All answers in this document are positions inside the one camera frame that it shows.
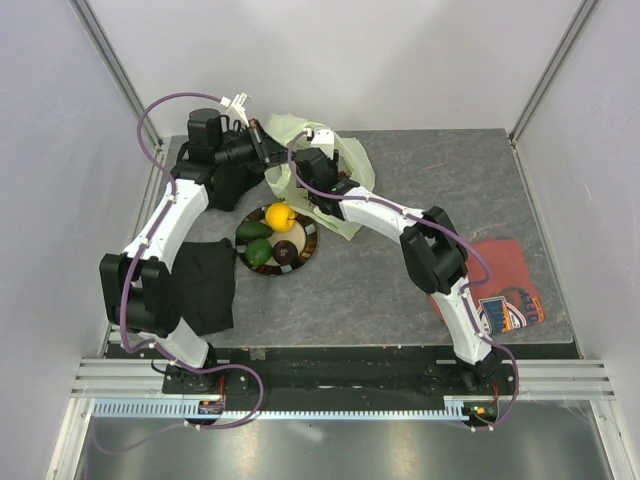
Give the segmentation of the light green plastic bag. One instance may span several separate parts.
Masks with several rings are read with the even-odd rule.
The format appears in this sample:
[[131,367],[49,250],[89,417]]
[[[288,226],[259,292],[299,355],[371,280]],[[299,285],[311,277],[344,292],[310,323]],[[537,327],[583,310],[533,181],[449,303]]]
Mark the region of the light green plastic bag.
[[[327,128],[327,125],[290,114],[271,114],[264,124],[265,131],[285,147],[289,146],[294,136],[305,127],[316,130]],[[337,133],[334,137],[335,147],[340,153],[339,170],[368,190],[373,190],[376,175],[361,142],[354,137],[343,138]],[[296,180],[286,163],[267,170],[265,179],[278,199],[283,200],[297,213],[310,217],[346,240],[352,240],[360,230],[358,224],[330,217],[313,205],[309,201],[308,192],[296,185]]]

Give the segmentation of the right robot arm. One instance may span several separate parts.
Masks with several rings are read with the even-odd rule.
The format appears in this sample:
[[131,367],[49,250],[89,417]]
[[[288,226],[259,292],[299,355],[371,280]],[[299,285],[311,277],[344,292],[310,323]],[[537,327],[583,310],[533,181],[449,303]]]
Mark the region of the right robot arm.
[[483,392],[494,381],[498,355],[481,327],[474,306],[467,260],[479,258],[439,208],[408,208],[340,178],[337,162],[319,148],[287,153],[287,163],[311,203],[336,219],[367,227],[400,245],[406,271],[419,290],[435,302],[462,365],[458,381],[467,392]]

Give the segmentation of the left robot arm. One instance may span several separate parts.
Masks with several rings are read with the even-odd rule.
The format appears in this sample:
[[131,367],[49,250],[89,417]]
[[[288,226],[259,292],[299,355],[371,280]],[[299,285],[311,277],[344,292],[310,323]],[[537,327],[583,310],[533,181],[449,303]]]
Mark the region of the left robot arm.
[[215,349],[183,317],[173,265],[195,220],[206,210],[229,211],[265,171],[290,158],[287,147],[255,119],[230,112],[192,111],[188,139],[172,168],[160,204],[120,254],[107,254],[99,273],[107,317],[119,326],[128,353],[156,348],[185,370],[185,382],[208,393],[219,382]]

